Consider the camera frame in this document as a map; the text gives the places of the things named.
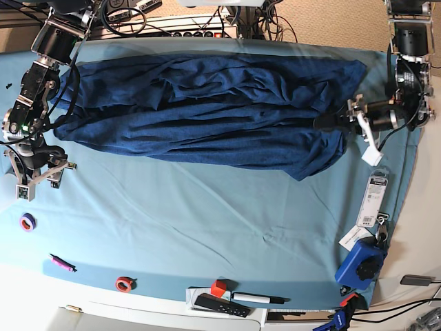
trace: black remote control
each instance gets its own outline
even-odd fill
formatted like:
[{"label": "black remote control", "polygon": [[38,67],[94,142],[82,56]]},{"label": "black remote control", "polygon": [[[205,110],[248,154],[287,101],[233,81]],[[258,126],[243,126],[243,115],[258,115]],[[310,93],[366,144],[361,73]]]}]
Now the black remote control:
[{"label": "black remote control", "polygon": [[234,316],[246,317],[251,312],[251,309],[239,305],[237,303],[227,301],[224,299],[216,298],[208,293],[201,294],[196,301],[195,305],[200,307],[215,310],[217,312],[224,312],[225,314],[230,314]]}]

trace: red tape roll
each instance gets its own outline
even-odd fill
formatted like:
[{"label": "red tape roll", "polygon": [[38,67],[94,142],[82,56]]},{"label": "red tape roll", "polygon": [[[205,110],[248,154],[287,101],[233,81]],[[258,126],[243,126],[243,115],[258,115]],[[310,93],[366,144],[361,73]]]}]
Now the red tape roll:
[{"label": "red tape roll", "polygon": [[115,286],[119,292],[128,293],[132,290],[134,280],[129,277],[119,277],[116,280]]}]

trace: blue plastic device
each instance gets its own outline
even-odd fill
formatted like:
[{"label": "blue plastic device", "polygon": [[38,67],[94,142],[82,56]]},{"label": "blue plastic device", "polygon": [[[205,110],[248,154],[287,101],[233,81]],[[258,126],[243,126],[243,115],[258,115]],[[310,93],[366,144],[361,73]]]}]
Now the blue plastic device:
[{"label": "blue plastic device", "polygon": [[341,330],[345,326],[346,326],[346,315],[343,310],[340,310],[334,315],[332,321],[322,326],[319,326],[318,328],[312,329],[312,331],[328,331],[328,330],[333,330],[333,328],[335,328],[336,330]]},{"label": "blue plastic device", "polygon": [[340,285],[366,290],[383,266],[387,252],[379,247],[357,241],[336,273]]}]

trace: white tag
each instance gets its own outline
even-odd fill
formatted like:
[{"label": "white tag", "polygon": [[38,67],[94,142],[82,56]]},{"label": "white tag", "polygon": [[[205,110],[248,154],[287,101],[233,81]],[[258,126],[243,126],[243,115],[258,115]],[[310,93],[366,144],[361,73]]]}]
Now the white tag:
[{"label": "white tag", "polygon": [[365,196],[357,217],[357,225],[364,228],[372,228],[375,225],[378,212],[380,211],[384,193],[386,192],[387,178],[370,176],[367,182]]},{"label": "white tag", "polygon": [[338,243],[351,252],[351,249],[356,244],[357,240],[368,237],[372,237],[372,233],[365,228],[359,228],[355,225]]}]

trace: pink marker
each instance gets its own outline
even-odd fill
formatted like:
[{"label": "pink marker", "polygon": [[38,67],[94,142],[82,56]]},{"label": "pink marker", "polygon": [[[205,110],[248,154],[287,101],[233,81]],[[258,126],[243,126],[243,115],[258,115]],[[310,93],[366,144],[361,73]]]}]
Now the pink marker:
[{"label": "pink marker", "polygon": [[67,271],[76,272],[75,265],[72,265],[59,257],[56,257],[55,255],[49,254],[49,259],[52,261],[52,263],[55,263],[59,267],[62,267],[63,269],[66,269]]}]

